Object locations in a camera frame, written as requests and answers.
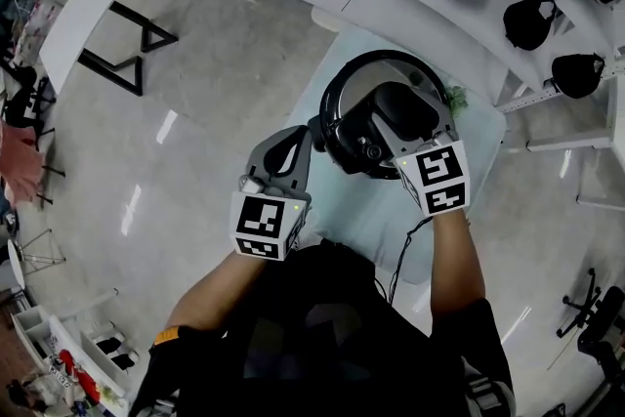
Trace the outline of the white desk with black legs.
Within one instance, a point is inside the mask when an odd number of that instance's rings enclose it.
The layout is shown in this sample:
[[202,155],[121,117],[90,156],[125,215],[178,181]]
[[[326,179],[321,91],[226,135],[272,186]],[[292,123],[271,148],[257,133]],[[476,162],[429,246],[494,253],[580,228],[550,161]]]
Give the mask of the white desk with black legs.
[[108,12],[141,28],[141,54],[179,41],[176,35],[117,0],[67,0],[39,52],[47,77],[57,94],[77,63],[134,96],[144,94],[142,56],[110,63],[86,48],[92,32]]

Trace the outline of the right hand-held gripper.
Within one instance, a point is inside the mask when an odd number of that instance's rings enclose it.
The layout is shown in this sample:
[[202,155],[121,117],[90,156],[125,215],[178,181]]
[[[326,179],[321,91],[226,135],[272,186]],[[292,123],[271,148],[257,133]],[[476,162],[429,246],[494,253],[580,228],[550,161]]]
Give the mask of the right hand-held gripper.
[[471,201],[468,161],[451,109],[437,97],[429,96],[429,110],[432,138],[411,153],[381,115],[371,115],[395,158],[404,188],[425,217],[465,209]]

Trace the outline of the metal folding stand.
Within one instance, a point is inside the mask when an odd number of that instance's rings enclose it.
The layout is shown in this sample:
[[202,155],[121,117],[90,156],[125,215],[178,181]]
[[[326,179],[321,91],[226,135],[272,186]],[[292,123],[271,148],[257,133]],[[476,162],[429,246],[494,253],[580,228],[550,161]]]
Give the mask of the metal folding stand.
[[[48,243],[47,254],[33,254],[32,246],[46,241]],[[10,237],[7,241],[9,262],[20,290],[26,289],[26,277],[66,262],[66,257],[57,245],[53,231],[45,229],[26,243],[22,243],[17,237]]]

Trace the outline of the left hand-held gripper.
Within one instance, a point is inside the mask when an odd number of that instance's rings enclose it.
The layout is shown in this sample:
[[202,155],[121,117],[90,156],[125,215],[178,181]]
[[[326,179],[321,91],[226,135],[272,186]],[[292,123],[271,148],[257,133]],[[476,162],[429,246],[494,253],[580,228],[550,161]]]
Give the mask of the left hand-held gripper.
[[229,236],[236,253],[283,261],[296,247],[312,198],[307,193],[313,136],[305,125],[255,146],[231,197]]

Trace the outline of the person's right forearm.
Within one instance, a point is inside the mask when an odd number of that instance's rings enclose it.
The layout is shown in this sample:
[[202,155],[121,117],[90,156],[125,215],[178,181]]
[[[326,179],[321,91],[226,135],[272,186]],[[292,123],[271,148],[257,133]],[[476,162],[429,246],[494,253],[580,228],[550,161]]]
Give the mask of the person's right forearm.
[[434,322],[485,298],[479,256],[462,209],[433,217],[431,313]]

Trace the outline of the white cubby shelf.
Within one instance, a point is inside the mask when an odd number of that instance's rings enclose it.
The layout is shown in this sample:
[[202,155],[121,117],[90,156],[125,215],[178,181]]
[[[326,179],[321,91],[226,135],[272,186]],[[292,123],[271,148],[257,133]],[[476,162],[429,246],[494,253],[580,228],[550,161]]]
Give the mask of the white cubby shelf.
[[114,417],[127,417],[130,370],[139,355],[108,321],[95,330],[76,317],[59,318],[36,306],[12,316],[16,332],[36,365],[60,382],[80,386],[85,395]]

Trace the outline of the person's left forearm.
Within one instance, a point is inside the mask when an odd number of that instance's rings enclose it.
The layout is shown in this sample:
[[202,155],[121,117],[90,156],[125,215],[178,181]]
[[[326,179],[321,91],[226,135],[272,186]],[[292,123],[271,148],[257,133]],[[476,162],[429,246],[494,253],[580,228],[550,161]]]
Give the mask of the person's left forearm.
[[268,264],[271,261],[229,253],[179,300],[166,327],[220,329]]

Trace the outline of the table with light blue cloth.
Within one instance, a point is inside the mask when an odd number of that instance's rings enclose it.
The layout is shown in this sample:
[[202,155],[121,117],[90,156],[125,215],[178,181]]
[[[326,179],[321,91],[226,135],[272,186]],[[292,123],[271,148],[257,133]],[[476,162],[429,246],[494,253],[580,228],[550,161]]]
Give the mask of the table with light blue cloth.
[[[297,101],[288,126],[302,125],[317,114],[330,79],[351,59],[396,44],[356,26],[341,31]],[[503,113],[467,92],[468,107],[456,120],[468,159],[472,214],[506,131]],[[403,280],[418,285],[430,276],[433,230],[419,229],[409,245],[406,234],[423,218],[421,209],[399,181],[347,175],[325,153],[315,152],[307,191],[312,209],[308,228],[343,243],[388,272],[399,271]]]

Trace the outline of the black office chair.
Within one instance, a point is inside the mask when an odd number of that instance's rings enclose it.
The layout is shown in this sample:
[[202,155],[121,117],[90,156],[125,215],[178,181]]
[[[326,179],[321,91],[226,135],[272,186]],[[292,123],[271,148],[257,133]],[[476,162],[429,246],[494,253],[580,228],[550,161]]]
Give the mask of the black office chair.
[[561,339],[573,328],[580,329],[578,351],[598,363],[611,385],[625,384],[625,367],[617,353],[617,347],[625,353],[625,291],[611,286],[603,294],[596,284],[596,270],[589,268],[587,274],[590,285],[582,304],[572,302],[567,295],[562,297],[562,303],[576,310],[576,315],[556,335]]

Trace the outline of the pale plant in white pot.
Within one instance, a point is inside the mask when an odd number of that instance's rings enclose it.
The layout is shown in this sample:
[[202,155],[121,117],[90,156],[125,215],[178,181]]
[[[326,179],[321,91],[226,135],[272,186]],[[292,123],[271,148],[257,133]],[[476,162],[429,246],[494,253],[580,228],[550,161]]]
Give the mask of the pale plant in white pot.
[[445,95],[453,118],[458,118],[462,111],[468,107],[467,90],[462,86],[454,85],[445,88]]

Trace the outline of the orange sleeve tag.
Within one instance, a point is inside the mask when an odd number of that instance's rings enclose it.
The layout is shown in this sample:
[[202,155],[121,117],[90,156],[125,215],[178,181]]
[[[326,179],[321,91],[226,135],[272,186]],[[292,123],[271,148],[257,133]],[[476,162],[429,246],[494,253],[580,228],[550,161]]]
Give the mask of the orange sleeve tag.
[[179,337],[180,337],[180,335],[179,335],[179,327],[178,326],[168,327],[165,330],[163,330],[163,331],[161,331],[160,333],[157,334],[157,336],[155,337],[152,345],[154,347],[156,347],[156,346],[159,346],[161,344],[174,341],[174,340],[178,339]]

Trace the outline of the pink cloth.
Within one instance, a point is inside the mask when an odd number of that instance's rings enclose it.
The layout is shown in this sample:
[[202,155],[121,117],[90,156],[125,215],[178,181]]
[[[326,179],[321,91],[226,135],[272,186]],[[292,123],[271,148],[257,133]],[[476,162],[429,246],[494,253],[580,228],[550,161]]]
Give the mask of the pink cloth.
[[0,119],[0,177],[12,208],[32,202],[40,188],[44,155],[36,149],[35,130],[17,128]]

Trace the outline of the black glass pot lid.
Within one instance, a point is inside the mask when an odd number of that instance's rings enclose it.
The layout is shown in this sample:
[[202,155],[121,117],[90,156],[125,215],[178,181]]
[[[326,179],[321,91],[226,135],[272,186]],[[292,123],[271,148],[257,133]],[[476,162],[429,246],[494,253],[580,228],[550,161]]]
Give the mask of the black glass pot lid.
[[397,180],[391,152],[371,119],[381,115],[408,153],[432,136],[429,96],[448,104],[443,83],[420,59],[374,50],[345,63],[323,92],[318,114],[331,128],[328,154],[346,174]]

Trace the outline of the person's black clothed torso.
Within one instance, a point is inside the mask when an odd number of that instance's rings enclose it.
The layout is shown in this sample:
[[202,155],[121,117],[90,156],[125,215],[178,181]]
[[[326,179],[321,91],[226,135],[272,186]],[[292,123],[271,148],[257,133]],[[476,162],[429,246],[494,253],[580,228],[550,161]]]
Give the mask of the person's black clothed torso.
[[330,241],[268,265],[220,331],[152,346],[128,417],[176,396],[178,417],[514,417],[491,306],[425,334],[378,292],[374,265]]

